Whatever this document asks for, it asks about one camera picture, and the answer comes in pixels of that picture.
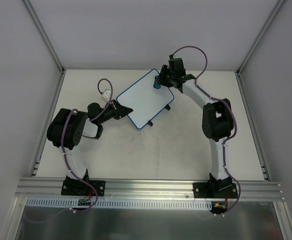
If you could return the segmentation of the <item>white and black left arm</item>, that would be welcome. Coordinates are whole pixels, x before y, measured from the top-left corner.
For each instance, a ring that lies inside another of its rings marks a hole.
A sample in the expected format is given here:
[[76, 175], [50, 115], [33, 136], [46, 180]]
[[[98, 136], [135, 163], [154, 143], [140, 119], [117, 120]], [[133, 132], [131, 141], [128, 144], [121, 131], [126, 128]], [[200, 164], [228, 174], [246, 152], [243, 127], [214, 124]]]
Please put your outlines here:
[[120, 120], [133, 112], [132, 108], [111, 100], [102, 108], [98, 103], [88, 105], [87, 112], [62, 108], [50, 123], [47, 139], [57, 147], [64, 158], [67, 168], [67, 180], [74, 180], [73, 190], [79, 195], [89, 192], [89, 174], [85, 167], [79, 143], [82, 137], [99, 139], [102, 124], [110, 119]]

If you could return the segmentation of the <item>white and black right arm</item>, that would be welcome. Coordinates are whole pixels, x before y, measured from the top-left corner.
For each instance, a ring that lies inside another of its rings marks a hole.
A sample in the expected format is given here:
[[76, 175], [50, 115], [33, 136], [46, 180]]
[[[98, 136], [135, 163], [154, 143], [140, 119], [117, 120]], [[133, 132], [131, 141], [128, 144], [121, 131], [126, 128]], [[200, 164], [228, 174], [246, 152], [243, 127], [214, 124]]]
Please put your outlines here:
[[225, 141], [235, 127], [230, 101], [211, 97], [195, 80], [194, 75], [186, 73], [183, 60], [170, 55], [168, 65], [164, 64], [159, 76], [155, 78], [154, 87], [174, 87], [202, 109], [201, 125], [204, 135], [209, 139], [212, 166], [207, 182], [193, 184], [194, 197], [235, 199], [238, 197], [237, 187], [226, 166], [228, 156]]

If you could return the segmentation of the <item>blue bone-shaped eraser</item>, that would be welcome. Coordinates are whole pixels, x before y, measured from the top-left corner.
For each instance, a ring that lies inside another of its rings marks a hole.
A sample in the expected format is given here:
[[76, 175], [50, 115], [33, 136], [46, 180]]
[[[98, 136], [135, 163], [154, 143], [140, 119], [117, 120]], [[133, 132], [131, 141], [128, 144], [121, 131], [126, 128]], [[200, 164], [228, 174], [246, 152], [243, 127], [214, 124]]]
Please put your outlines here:
[[153, 85], [153, 87], [154, 87], [155, 89], [160, 89], [160, 88], [161, 88], [161, 84], [159, 83], [159, 75], [157, 75], [157, 76], [155, 77], [155, 81], [154, 81], [154, 85]]

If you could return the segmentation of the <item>blue-framed whiteboard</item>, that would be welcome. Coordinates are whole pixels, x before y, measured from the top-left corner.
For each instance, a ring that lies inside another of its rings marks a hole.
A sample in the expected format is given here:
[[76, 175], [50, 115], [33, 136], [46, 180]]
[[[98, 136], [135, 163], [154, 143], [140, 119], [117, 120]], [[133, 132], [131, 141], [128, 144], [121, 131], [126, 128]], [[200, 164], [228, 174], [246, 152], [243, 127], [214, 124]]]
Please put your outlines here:
[[133, 110], [128, 118], [138, 130], [174, 101], [174, 94], [168, 87], [154, 87], [155, 77], [158, 75], [157, 69], [150, 70], [116, 98], [120, 105]]

